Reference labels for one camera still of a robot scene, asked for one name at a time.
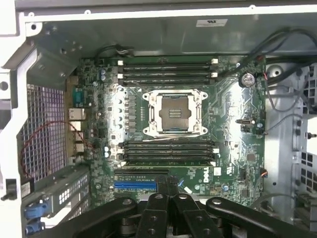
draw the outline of blue pcie slot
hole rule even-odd
[[[115,181],[114,188],[153,188],[156,189],[155,182],[133,182],[133,181]]]

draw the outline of green circuit board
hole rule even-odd
[[[92,205],[97,207],[116,197],[130,196],[139,200],[152,187],[116,187],[116,181],[153,182],[155,171],[168,171],[179,180],[180,192],[207,198],[221,196],[245,206],[250,205],[254,186],[264,166],[264,82],[265,62],[252,62],[242,71],[225,78],[211,79],[208,85],[149,84],[131,81],[118,84],[118,60],[125,64],[147,65],[161,62],[182,64],[207,62],[217,59],[217,72],[234,69],[239,56],[181,56],[135,57],[126,59],[101,59],[96,66],[93,59],[82,59],[78,67],[79,84],[73,89],[74,107],[85,108],[86,120],[82,122],[85,138],[94,145],[85,150],[85,160],[91,168]],[[239,86],[238,79],[246,73],[256,75],[252,87]],[[149,126],[149,101],[144,94],[155,90],[199,90],[206,93],[202,100],[201,123],[207,133],[197,137],[175,137],[157,140],[144,133]],[[237,123],[238,119],[252,120],[251,124]],[[122,162],[120,143],[160,141],[160,143],[212,141],[215,157],[212,162],[195,160],[129,161]],[[118,174],[116,171],[142,170],[145,174]]]

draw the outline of blue latch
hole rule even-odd
[[[48,209],[47,203],[37,203],[30,207],[26,207],[24,211],[24,216],[26,219],[34,219],[42,217]]]
[[[37,218],[31,223],[26,225],[25,233],[26,235],[32,235],[36,232],[40,232],[45,229],[45,223],[41,222],[41,218]]]

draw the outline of cpu socket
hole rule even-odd
[[[143,94],[143,99],[149,101],[149,126],[143,133],[153,137],[206,134],[208,130],[202,126],[202,101],[207,97],[207,93],[197,89],[154,90]]]

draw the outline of motherboard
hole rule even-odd
[[[92,206],[140,200],[160,175],[176,177],[180,192],[250,205],[264,166],[265,61],[221,76],[242,58],[82,59],[69,120],[89,144],[74,133]]]

